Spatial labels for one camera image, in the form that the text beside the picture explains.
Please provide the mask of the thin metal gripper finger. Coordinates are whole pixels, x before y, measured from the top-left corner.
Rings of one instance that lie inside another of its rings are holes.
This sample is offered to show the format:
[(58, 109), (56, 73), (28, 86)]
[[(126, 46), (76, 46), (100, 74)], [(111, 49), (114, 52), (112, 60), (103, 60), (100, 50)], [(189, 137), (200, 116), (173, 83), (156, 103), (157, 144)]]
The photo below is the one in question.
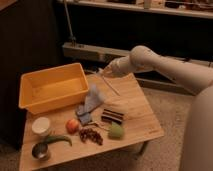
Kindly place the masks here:
[(111, 83), (110, 83), (108, 80), (106, 80), (103, 76), (100, 76), (100, 77), (103, 79), (103, 81), (105, 82), (105, 84), (106, 84), (116, 95), (120, 96), (120, 93), (111, 85)]

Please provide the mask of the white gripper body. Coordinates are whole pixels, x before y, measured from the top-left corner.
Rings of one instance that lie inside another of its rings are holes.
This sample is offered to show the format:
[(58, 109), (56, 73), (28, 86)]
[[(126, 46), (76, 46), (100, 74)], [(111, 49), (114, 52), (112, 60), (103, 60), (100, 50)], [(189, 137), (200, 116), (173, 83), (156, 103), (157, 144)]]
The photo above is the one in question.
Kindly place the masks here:
[(99, 70), (101, 76), (107, 78), (124, 77), (134, 71), (130, 57), (121, 57), (112, 60), (104, 69)]

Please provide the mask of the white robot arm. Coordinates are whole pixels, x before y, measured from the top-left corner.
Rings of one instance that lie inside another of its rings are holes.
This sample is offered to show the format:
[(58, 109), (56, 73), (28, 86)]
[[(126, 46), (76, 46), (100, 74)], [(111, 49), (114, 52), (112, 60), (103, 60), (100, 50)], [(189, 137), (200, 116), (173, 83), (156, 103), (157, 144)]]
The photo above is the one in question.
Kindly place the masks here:
[(112, 60), (104, 77), (155, 70), (195, 96), (184, 131), (179, 171), (213, 171), (213, 68), (163, 57), (146, 46)]

